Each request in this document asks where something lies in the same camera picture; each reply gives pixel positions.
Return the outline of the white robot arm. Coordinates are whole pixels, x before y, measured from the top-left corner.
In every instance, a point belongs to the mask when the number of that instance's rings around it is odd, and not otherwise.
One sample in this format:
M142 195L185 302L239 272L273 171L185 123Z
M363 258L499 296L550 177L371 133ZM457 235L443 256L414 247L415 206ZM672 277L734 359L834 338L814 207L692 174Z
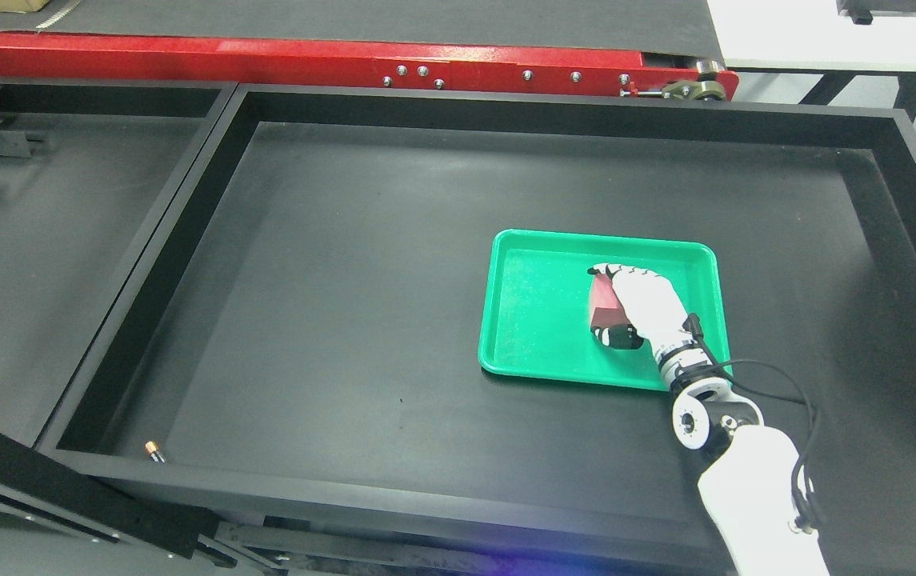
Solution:
M674 435L707 459L698 494L736 574L830 572L794 441L699 342L660 346L653 358L672 397Z

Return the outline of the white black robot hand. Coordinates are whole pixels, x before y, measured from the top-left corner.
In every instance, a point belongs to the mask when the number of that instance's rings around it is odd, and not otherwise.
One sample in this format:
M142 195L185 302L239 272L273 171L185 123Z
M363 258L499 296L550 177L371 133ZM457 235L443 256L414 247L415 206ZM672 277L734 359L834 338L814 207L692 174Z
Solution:
M593 328L604 346L622 349L630 343L622 325L630 326L637 339L649 343L658 363L675 350L698 346L698 339L686 328L689 316L683 302L661 274L644 267L606 262L590 266L588 273L607 281L625 317L612 326Z

